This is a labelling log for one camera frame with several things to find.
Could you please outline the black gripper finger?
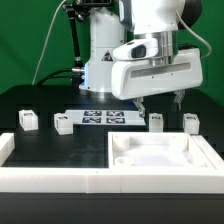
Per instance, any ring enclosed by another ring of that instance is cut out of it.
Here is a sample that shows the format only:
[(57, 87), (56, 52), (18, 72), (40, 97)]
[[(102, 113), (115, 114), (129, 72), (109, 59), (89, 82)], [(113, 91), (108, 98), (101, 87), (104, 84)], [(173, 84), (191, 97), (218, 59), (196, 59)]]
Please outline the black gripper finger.
[(182, 101), (185, 97), (185, 91), (184, 90), (177, 90), (174, 92), (175, 98), (174, 98), (174, 106), (176, 111), (181, 110)]
[(139, 97), (139, 98), (135, 98), (133, 100), (133, 103), (134, 105), (136, 106), (136, 108), (138, 109), (139, 111), (139, 116), (141, 118), (144, 118), (145, 117), (145, 107), (143, 105), (143, 101), (144, 99), (142, 97)]

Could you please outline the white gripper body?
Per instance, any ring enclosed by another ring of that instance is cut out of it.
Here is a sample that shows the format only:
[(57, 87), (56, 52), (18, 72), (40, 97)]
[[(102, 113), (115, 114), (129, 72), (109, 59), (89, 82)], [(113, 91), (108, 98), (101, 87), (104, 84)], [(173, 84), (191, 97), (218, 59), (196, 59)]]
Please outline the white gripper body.
[(113, 51), (112, 94), (120, 99), (198, 87), (203, 81), (197, 48), (180, 50), (170, 64), (153, 65), (159, 53), (156, 38), (134, 39)]

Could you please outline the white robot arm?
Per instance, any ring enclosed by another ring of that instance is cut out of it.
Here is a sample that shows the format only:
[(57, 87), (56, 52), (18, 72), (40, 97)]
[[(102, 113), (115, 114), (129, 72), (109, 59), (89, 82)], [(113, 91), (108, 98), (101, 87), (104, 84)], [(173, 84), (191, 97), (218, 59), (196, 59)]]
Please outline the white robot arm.
[(145, 96), (173, 92), (179, 104), (185, 91), (203, 81), (200, 50), (178, 45), (178, 31), (189, 29), (202, 13), (202, 0), (118, 0), (119, 14), (90, 10), (91, 56), (82, 92), (131, 99), (145, 115)]

